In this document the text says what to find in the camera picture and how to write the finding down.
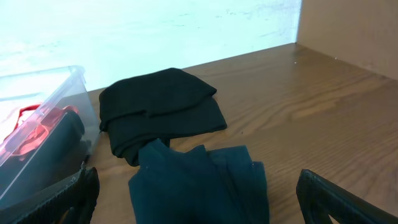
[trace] black fabric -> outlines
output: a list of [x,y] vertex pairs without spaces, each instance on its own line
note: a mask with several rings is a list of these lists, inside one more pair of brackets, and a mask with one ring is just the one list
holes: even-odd
[[125,115],[151,117],[173,113],[195,106],[216,92],[212,86],[177,68],[120,80],[99,95],[99,128],[106,131],[112,119]]
[[138,150],[154,139],[169,146],[173,138],[225,129],[215,93],[176,68],[121,80],[99,96],[100,128],[109,134],[112,153],[138,166]]
[[181,153],[155,140],[139,160],[129,181],[137,224],[269,222],[264,166],[245,146]]

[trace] dark teal fabric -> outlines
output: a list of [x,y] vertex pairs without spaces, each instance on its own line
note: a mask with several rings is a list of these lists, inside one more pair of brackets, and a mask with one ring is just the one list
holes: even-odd
[[129,181],[137,224],[269,222],[264,166],[245,146],[182,153],[157,139],[139,161]]

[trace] plastic storage box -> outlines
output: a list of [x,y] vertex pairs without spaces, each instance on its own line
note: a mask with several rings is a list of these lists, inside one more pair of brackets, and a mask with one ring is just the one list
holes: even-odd
[[99,136],[84,69],[0,76],[0,209],[74,174]]

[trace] black object in container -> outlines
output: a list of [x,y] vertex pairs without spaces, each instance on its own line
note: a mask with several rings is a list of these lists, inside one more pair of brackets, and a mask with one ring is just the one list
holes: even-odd
[[[0,169],[0,172],[4,172],[0,176],[5,177],[0,192],[14,182],[0,200],[0,208],[25,200],[79,171],[91,145],[89,141],[81,140],[84,133],[80,117],[74,111],[68,110],[41,146],[29,152],[35,154],[33,158],[19,161],[17,157],[10,157]],[[23,171],[15,178],[17,174],[13,172],[19,172],[24,166]]]

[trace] wooden panel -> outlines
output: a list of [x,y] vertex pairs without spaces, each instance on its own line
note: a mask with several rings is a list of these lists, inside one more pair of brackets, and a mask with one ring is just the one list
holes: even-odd
[[297,43],[398,79],[398,1],[303,0]]
[[[172,147],[247,145],[266,168],[271,223],[303,223],[301,169],[398,215],[397,81],[295,44],[185,70],[217,88],[228,129]],[[100,91],[90,93],[96,112]],[[111,154],[106,134],[90,164],[101,182],[92,223],[134,223],[127,182],[138,167]]]

